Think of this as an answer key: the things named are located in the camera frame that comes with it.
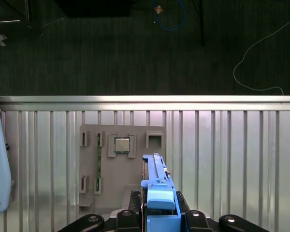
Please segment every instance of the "white cable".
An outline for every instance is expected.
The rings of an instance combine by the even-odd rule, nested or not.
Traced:
[[[257,45],[258,43],[262,42],[263,40],[265,40],[265,39],[267,39],[267,38],[269,38],[269,37],[275,35],[276,33],[280,32],[284,27],[286,27],[286,26],[289,25],[289,24],[290,24],[290,22],[286,23],[286,24],[283,25],[280,29],[278,29],[278,30],[275,31],[274,33],[272,33],[272,34],[270,34],[270,35],[268,35],[268,36],[266,36],[266,37],[260,39],[259,41],[257,41],[256,43],[254,43],[252,46],[250,46],[250,47],[247,49],[247,51],[245,52],[245,54],[244,54],[244,56],[243,56],[243,59],[242,59],[242,60],[241,60],[241,61],[240,61],[236,66],[235,66],[235,68],[233,69],[233,78],[234,78],[234,80],[235,80],[239,85],[241,85],[241,86],[243,86],[243,87],[246,87],[246,88],[248,88],[248,89],[254,90],[254,91],[267,91],[267,90],[271,90],[271,89],[278,88],[278,89],[281,91],[281,94],[284,95],[284,91],[282,90],[281,87],[278,87],[278,86],[270,87],[270,88],[264,88],[264,89],[257,89],[257,88],[252,88],[252,87],[246,86],[246,85],[242,84],[241,82],[239,82],[239,81],[236,79],[236,77],[235,77],[235,71],[236,71],[237,67],[238,67],[241,63],[244,62],[245,57],[246,57],[247,53],[250,51],[251,48],[253,48],[253,47],[254,47],[255,45]]]
[[[53,21],[53,22],[50,22],[50,23],[48,23],[48,24],[46,24],[46,25],[43,25],[43,26],[40,27],[40,29],[45,28],[45,27],[47,27],[47,26],[49,26],[49,25],[51,25],[51,24],[53,24],[53,23],[56,23],[56,22],[58,22],[58,21],[61,21],[61,20],[65,19],[65,18],[66,18],[66,16],[64,16],[64,17],[62,17],[62,18],[60,18],[60,19],[57,19],[57,20],[55,20],[55,21]]]

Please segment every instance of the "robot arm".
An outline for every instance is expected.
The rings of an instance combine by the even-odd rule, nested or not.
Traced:
[[[171,174],[159,154],[143,156],[141,191],[130,192],[127,209],[104,218],[89,214],[59,232],[267,232],[236,215],[219,222],[190,210],[183,194],[176,191]]]

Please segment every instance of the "blue cable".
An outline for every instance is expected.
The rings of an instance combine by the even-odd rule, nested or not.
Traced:
[[[183,8],[183,11],[184,11],[184,18],[183,18],[183,21],[182,21],[180,24],[178,24],[175,28],[168,29],[168,28],[166,28],[164,25],[161,24],[160,19],[159,19],[159,16],[158,16],[157,12],[155,11],[155,8],[156,8],[156,1],[153,0],[153,6],[154,6],[155,15],[156,15],[156,22],[157,22],[158,25],[159,25],[162,29],[164,29],[164,30],[167,30],[167,31],[177,30],[177,29],[179,29],[179,28],[180,28],[180,27],[185,23],[185,21],[186,21],[186,17],[187,17],[186,9],[185,9],[185,7],[184,7],[184,5],[183,5],[183,3],[182,3],[181,0],[177,0],[177,1],[178,1],[179,5],[181,6],[181,8]]]

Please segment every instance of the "black stand leg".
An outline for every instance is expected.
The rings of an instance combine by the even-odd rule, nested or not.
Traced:
[[[201,45],[205,46],[203,0],[199,0],[199,13],[200,13],[199,17],[200,17],[200,30],[201,30]]]

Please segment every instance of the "dark carpet floor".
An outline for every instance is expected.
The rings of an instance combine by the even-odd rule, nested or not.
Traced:
[[[178,31],[155,23],[150,0],[138,0],[130,17],[52,24],[64,13],[53,0],[36,2],[34,19],[44,25],[43,35],[8,32],[7,46],[0,46],[0,95],[281,94],[246,89],[232,72],[249,46],[290,21],[290,0],[203,1],[204,47],[191,0],[183,0],[187,20]],[[23,10],[21,0],[13,4]],[[157,5],[164,8],[163,24],[181,21],[177,1]],[[290,95],[290,25],[254,47],[236,76]]]

